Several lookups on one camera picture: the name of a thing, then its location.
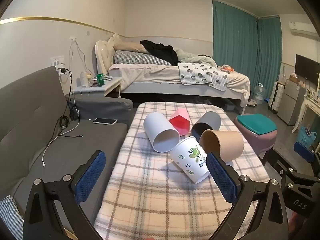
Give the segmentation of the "brown paper cup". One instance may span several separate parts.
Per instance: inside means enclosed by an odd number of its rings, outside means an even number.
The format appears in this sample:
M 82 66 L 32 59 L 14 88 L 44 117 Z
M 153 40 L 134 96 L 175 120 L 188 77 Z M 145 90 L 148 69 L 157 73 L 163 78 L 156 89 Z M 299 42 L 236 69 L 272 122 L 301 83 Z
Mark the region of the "brown paper cup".
M 199 143 L 206 153 L 217 153 L 225 163 L 240 157 L 244 151 L 243 137 L 237 131 L 207 129 L 202 133 Z

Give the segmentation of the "grey plastic cup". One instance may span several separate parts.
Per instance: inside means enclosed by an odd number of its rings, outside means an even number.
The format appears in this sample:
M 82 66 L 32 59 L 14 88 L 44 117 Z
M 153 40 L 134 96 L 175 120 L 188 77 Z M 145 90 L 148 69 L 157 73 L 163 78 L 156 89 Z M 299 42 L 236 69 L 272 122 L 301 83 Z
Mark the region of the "grey plastic cup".
M 212 111 L 207 112 L 192 126 L 191 135 L 199 142 L 205 130 L 211 129 L 218 131 L 221 127 L 221 122 L 221 118 L 217 113 Z

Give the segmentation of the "white floral paper cup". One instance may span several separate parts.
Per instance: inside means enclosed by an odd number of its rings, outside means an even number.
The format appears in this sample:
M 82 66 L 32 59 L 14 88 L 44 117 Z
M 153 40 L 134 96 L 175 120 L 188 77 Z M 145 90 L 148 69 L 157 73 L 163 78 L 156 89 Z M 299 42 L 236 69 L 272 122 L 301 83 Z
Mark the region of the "white floral paper cup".
M 181 140 L 172 149 L 170 157 L 195 184 L 209 176 L 206 164 L 207 154 L 195 137 Z

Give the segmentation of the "plain white cup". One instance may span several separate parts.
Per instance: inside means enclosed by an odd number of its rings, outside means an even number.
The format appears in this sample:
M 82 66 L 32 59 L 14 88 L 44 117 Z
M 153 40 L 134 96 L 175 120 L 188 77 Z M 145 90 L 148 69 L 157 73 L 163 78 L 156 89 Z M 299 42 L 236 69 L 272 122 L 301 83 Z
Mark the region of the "plain white cup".
M 156 152 L 169 152 L 180 141 L 178 131 L 162 113 L 153 112 L 147 115 L 144 119 L 144 129 Z

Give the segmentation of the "pink hexagonal cup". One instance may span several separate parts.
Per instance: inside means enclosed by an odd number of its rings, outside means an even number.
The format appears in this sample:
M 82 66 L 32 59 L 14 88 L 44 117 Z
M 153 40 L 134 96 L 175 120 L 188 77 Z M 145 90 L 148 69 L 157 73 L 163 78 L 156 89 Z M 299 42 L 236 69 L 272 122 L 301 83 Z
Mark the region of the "pink hexagonal cup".
M 190 116 L 186 108 L 178 108 L 169 118 L 169 122 L 178 131 L 180 137 L 190 132 Z

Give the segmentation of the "blue laundry basket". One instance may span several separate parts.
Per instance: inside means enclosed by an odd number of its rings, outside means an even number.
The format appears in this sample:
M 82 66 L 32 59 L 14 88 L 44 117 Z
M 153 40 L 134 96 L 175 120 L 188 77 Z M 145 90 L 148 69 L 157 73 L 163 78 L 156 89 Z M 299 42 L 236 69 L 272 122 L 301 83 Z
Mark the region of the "blue laundry basket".
M 317 132 L 311 130 L 311 126 L 301 126 L 298 132 L 297 141 L 306 148 L 310 148 L 317 137 Z

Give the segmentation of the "purple plastic stool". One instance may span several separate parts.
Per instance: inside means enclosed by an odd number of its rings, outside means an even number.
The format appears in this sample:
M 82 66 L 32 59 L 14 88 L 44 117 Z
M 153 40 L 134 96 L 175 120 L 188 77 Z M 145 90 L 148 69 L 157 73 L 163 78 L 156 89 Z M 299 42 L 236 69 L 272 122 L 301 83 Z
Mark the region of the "purple plastic stool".
M 257 156 L 261 155 L 262 153 L 265 153 L 266 151 L 272 149 L 276 142 L 277 137 L 277 129 L 273 132 L 263 134 L 263 135 L 257 135 L 251 131 L 249 131 L 247 128 L 242 126 L 237 119 L 234 119 L 234 124 L 238 128 L 238 130 L 242 133 L 242 135 L 245 137 L 247 142 L 250 144 L 253 151 L 256 153 Z

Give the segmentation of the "teal stool cushion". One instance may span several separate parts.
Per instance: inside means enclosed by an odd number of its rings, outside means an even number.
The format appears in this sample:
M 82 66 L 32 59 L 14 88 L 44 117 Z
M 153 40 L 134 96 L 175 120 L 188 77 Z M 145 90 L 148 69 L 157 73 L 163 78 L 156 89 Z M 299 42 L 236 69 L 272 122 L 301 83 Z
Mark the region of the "teal stool cushion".
M 262 114 L 243 114 L 236 119 L 242 126 L 257 135 L 267 134 L 277 129 L 276 124 Z

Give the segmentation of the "silver mini fridge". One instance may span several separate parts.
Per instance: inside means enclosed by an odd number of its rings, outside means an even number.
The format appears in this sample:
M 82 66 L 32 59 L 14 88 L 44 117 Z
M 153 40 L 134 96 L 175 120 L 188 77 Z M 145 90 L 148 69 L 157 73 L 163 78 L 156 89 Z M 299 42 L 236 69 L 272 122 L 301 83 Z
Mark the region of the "silver mini fridge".
M 287 125 L 296 123 L 305 93 L 304 87 L 291 80 L 286 81 L 277 116 Z

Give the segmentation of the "grey sofa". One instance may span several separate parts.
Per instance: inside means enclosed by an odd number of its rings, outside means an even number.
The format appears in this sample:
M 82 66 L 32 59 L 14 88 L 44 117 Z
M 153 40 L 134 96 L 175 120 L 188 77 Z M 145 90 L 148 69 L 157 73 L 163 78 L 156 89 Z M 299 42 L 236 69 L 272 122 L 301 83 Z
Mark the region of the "grey sofa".
M 106 155 L 105 168 L 88 199 L 81 204 L 94 222 L 120 148 L 133 120 L 128 99 L 76 94 L 76 119 L 59 137 L 58 118 L 70 104 L 53 67 L 14 81 L 1 89 L 1 197 L 12 196 L 24 213 L 35 179 L 57 181 L 73 174 L 97 150 Z M 95 118 L 117 119 L 114 125 L 94 124 Z

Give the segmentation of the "large water jug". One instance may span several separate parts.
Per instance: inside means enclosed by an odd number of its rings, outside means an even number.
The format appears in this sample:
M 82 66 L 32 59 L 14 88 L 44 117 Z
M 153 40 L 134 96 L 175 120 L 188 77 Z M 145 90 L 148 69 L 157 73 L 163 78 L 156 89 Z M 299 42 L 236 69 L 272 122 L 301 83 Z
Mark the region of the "large water jug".
M 262 83 L 258 83 L 258 85 L 254 89 L 253 100 L 258 104 L 262 104 L 265 98 L 266 89 Z

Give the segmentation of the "plaid blanket table cover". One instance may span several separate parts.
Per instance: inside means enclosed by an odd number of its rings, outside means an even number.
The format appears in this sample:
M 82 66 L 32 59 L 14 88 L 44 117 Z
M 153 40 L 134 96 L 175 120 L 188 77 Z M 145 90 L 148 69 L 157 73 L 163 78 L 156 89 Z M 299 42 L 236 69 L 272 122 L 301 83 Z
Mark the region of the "plaid blanket table cover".
M 106 188 L 95 229 L 103 239 L 208 239 L 231 205 L 212 177 L 195 184 L 168 153 L 153 150 L 143 122 L 152 112 L 170 117 L 185 108 L 191 123 L 213 111 L 221 129 L 235 131 L 225 111 L 212 105 L 145 102 L 138 106 Z

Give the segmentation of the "black television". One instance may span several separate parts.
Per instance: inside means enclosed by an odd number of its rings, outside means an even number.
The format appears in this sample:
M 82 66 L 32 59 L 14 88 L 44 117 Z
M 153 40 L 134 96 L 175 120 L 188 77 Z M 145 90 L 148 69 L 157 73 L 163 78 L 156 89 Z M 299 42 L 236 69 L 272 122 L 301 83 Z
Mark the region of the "black television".
M 318 85 L 319 63 L 296 54 L 295 74 Z

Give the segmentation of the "white bedside table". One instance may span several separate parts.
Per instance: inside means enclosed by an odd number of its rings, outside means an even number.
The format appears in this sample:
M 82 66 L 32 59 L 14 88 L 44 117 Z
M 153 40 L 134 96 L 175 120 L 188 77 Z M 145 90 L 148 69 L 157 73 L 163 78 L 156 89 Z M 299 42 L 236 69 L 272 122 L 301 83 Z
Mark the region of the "white bedside table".
M 103 86 L 93 87 L 77 87 L 73 90 L 74 94 L 81 94 L 87 96 L 103 96 L 109 98 L 121 98 L 120 82 L 121 77 L 114 77 L 112 80 L 106 81 Z

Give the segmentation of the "white tumbler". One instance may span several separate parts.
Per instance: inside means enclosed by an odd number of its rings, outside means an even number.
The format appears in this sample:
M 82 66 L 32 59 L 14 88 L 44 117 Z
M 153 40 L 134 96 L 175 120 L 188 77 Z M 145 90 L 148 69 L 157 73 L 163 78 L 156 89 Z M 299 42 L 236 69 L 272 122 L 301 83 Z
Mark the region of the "white tumbler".
M 80 85 L 81 87 L 88 87 L 88 78 L 87 78 L 87 72 L 81 72 L 80 73 Z

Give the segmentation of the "teal curtain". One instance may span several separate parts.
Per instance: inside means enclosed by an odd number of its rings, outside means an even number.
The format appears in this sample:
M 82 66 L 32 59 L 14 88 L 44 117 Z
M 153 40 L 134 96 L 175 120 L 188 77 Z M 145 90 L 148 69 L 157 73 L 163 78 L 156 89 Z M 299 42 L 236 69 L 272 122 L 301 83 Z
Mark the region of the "teal curtain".
M 272 94 L 282 58 L 279 16 L 256 18 L 225 3 L 213 1 L 213 59 L 249 78 L 251 88 L 259 83 Z

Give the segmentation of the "green soda can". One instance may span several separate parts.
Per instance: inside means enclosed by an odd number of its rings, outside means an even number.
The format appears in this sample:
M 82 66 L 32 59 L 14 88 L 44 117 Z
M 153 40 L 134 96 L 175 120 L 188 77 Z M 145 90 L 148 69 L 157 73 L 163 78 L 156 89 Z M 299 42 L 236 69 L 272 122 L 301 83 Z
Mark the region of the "green soda can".
M 98 74 L 97 75 L 97 85 L 98 86 L 103 86 L 104 84 L 105 84 L 104 74 Z

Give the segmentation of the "white air conditioner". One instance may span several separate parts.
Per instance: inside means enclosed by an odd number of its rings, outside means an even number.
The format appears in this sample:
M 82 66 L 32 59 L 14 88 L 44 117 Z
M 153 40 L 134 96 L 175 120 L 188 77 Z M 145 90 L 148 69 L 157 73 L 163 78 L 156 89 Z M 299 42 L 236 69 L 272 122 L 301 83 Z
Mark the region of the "white air conditioner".
M 289 22 L 290 32 L 294 35 L 302 35 L 310 38 L 319 38 L 316 29 L 312 24 L 303 22 Z

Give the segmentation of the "bed with beige sheets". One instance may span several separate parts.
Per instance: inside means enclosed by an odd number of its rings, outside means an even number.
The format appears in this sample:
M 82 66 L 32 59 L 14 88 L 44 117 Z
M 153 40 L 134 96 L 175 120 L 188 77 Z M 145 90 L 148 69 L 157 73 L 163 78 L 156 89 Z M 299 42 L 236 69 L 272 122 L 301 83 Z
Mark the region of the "bed with beige sheets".
M 251 93 L 244 74 L 219 67 L 207 55 L 148 40 L 122 41 L 118 34 L 95 44 L 97 70 L 120 79 L 133 94 L 176 94 L 237 99 L 246 108 Z

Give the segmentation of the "leaf patterned quilted mat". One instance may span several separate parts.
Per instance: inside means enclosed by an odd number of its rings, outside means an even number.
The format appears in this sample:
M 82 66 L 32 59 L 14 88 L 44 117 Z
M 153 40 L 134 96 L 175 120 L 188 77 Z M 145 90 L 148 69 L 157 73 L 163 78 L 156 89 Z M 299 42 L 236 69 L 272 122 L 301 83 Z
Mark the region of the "leaf patterned quilted mat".
M 199 63 L 178 63 L 180 81 L 185 86 L 208 85 L 224 92 L 229 83 L 229 75 L 215 67 Z

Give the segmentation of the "checkered pillow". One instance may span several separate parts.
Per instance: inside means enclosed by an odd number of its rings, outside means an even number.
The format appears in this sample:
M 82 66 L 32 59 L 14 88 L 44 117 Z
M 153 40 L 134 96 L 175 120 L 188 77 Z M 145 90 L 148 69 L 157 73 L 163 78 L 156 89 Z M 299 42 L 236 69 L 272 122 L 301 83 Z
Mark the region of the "checkered pillow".
M 156 64 L 170 66 L 171 63 L 150 54 L 117 50 L 114 54 L 116 64 Z

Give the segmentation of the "light green duvet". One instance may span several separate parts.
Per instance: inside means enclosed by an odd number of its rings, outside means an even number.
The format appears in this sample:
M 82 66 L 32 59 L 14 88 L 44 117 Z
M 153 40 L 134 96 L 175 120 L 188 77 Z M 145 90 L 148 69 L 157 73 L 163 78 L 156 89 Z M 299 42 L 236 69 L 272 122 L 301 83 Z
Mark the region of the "light green duvet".
M 183 51 L 180 48 L 174 48 L 174 51 L 177 54 L 178 61 L 182 63 L 199 63 L 199 64 L 205 64 L 212 67 L 217 67 L 216 62 L 206 55 L 196 55 L 192 53 L 188 53 Z

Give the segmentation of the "beige pillow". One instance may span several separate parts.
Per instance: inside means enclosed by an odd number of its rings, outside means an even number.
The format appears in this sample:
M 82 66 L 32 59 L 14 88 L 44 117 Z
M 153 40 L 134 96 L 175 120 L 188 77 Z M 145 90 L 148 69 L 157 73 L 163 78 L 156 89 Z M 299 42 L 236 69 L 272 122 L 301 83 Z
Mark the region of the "beige pillow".
M 123 51 L 131 51 L 131 52 L 136 52 L 136 53 L 144 53 L 144 54 L 149 54 L 149 52 L 144 48 L 144 46 L 140 43 L 135 43 L 135 42 L 117 42 L 113 46 L 115 51 L 118 50 L 123 50 Z

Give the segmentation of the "black clothing on bed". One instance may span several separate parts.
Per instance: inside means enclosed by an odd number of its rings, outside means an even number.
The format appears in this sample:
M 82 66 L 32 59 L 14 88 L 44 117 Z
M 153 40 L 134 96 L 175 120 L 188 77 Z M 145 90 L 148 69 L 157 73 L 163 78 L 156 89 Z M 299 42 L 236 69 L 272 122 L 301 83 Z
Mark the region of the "black clothing on bed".
M 141 40 L 140 44 L 153 56 L 167 61 L 172 66 L 178 65 L 178 56 L 173 47 L 165 46 L 162 43 L 155 44 L 152 41 Z

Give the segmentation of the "wall power outlet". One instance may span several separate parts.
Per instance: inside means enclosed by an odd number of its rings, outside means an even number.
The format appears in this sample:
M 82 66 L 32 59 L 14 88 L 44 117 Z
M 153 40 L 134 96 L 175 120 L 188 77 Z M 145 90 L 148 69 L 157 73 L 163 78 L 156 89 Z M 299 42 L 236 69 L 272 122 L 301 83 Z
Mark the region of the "wall power outlet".
M 54 56 L 50 58 L 51 65 L 56 68 L 59 76 L 62 75 L 62 69 L 65 67 L 65 57 L 64 56 Z

